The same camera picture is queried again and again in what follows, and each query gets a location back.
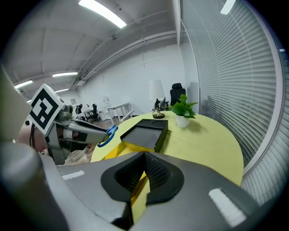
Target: lamp shade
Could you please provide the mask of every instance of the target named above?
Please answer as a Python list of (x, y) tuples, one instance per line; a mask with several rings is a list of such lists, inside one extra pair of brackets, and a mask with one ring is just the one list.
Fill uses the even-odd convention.
[(163, 87), (160, 80), (152, 80), (149, 82), (149, 98), (150, 99), (164, 98)]

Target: ceiling light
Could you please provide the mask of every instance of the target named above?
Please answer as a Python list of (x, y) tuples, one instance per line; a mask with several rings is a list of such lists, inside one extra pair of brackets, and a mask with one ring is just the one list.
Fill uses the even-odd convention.
[(230, 10), (233, 8), (236, 0), (227, 0), (224, 7), (221, 10), (221, 14), (228, 14)]
[(24, 82), (24, 83), (21, 83), (21, 84), (16, 85), (15, 88), (20, 88), (20, 87), (23, 87), (23, 86), (28, 85), (28, 84), (31, 84), (31, 83), (33, 83), (33, 81), (32, 81), (32, 80), (29, 80), (29, 81), (27, 81), (27, 82)]
[(77, 75), (77, 72), (66, 72), (66, 73), (53, 74), (52, 77), (60, 77), (60, 76), (67, 76), (67, 75)]
[(126, 23), (117, 17), (112, 11), (94, 0), (81, 0), (79, 5), (84, 6), (107, 18), (109, 21), (116, 24), (119, 28), (126, 26)]
[(68, 90), (69, 90), (68, 88), (65, 88), (65, 89), (62, 89), (62, 90), (55, 91), (55, 93), (57, 93), (57, 92), (64, 92), (64, 91), (68, 91)]

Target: potted plant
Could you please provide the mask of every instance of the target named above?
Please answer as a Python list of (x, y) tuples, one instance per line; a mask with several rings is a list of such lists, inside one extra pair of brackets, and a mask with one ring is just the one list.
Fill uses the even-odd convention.
[(176, 102), (173, 106), (170, 106), (169, 109), (177, 115), (177, 125), (180, 128), (185, 128), (189, 125), (189, 118), (195, 118), (194, 111), (192, 106), (197, 103), (186, 103), (187, 97), (182, 94), (179, 98), (180, 102)]

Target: yellow table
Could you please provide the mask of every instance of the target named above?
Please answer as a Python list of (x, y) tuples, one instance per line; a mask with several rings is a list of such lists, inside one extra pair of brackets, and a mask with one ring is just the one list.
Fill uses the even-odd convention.
[[(168, 133), (160, 153), (206, 165), (235, 184), (241, 184), (242, 152), (237, 140), (228, 129), (203, 115), (196, 115), (195, 119), (190, 119), (187, 128), (179, 128), (174, 113), (171, 111), (162, 111), (162, 113), (165, 113), (163, 119), (168, 120)], [(120, 136), (142, 119), (153, 119), (152, 112), (121, 123), (114, 138), (106, 146), (95, 148), (92, 162), (102, 160), (121, 143)], [(145, 209), (145, 198), (149, 192), (148, 182), (143, 191), (132, 207), (134, 221)]]

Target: white pot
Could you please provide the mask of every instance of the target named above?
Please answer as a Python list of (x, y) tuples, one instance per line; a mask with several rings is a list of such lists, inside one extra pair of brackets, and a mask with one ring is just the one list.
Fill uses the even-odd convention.
[(177, 116), (177, 125), (180, 127), (180, 128), (186, 128), (188, 125), (189, 125), (189, 118), (185, 118), (184, 116), (179, 116), (179, 115), (176, 115)]

